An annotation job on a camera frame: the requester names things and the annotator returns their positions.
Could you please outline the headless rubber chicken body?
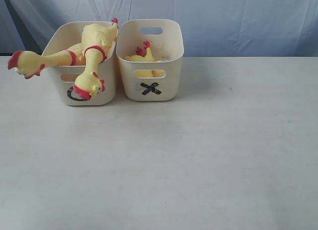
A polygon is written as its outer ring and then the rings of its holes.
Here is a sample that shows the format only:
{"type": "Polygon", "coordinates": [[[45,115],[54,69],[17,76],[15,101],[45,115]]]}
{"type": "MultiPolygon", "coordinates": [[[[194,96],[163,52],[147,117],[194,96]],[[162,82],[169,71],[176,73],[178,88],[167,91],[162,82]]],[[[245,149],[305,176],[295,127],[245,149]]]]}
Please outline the headless rubber chicken body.
{"type": "MultiPolygon", "coordinates": [[[[145,41],[144,45],[145,47],[143,49],[137,47],[136,54],[132,56],[125,56],[124,60],[130,62],[161,62],[159,60],[157,61],[152,55],[150,42],[145,41]]],[[[137,70],[136,75],[137,77],[143,78],[163,77],[165,72],[162,70],[137,70]]]]}

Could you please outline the cream bin marked X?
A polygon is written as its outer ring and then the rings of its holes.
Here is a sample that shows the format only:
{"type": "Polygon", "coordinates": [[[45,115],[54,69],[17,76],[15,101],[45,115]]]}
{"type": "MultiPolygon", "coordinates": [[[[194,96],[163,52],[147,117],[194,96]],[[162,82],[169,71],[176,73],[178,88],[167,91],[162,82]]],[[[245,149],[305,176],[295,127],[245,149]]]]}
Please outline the cream bin marked X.
{"type": "Polygon", "coordinates": [[[135,19],[125,22],[116,47],[125,94],[134,101],[167,101],[178,92],[184,46],[179,24],[169,19],[135,19]],[[130,62],[125,56],[150,42],[154,58],[161,62],[130,62]],[[163,77],[137,77],[137,70],[162,70],[163,77]]]}

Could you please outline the cream bin marked O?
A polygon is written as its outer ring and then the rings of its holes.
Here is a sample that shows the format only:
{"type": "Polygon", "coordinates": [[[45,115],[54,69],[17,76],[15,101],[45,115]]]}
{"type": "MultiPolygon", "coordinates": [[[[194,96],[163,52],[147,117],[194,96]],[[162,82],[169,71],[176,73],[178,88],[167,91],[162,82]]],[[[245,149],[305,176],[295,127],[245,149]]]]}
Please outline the cream bin marked O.
{"type": "MultiPolygon", "coordinates": [[[[106,27],[112,25],[109,21],[77,21],[60,26],[54,33],[43,56],[57,53],[77,43],[81,43],[81,35],[86,25],[97,23],[106,27]]],[[[98,66],[98,76],[104,80],[105,91],[92,97],[90,100],[81,98],[73,89],[75,79],[83,73],[85,65],[81,66],[54,66],[46,68],[59,98],[69,106],[99,106],[109,103],[116,94],[117,88],[117,60],[115,57],[116,41],[107,52],[107,59],[98,66]]]]}

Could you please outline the whole rubber chicken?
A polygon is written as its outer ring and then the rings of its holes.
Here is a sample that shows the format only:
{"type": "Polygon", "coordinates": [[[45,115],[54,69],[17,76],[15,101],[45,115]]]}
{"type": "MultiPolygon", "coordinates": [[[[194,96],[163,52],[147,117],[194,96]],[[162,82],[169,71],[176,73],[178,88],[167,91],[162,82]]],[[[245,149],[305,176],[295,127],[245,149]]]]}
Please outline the whole rubber chicken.
{"type": "Polygon", "coordinates": [[[32,51],[16,51],[10,57],[7,68],[14,69],[25,79],[40,76],[44,68],[54,66],[81,66],[85,65],[85,57],[81,43],[77,43],[57,53],[43,56],[32,51]]]}
{"type": "Polygon", "coordinates": [[[112,19],[109,27],[93,23],[83,28],[81,35],[82,54],[85,58],[85,68],[73,85],[74,91],[83,99],[105,91],[104,80],[98,76],[98,66],[107,59],[107,52],[112,48],[118,35],[118,19],[112,19]]]}

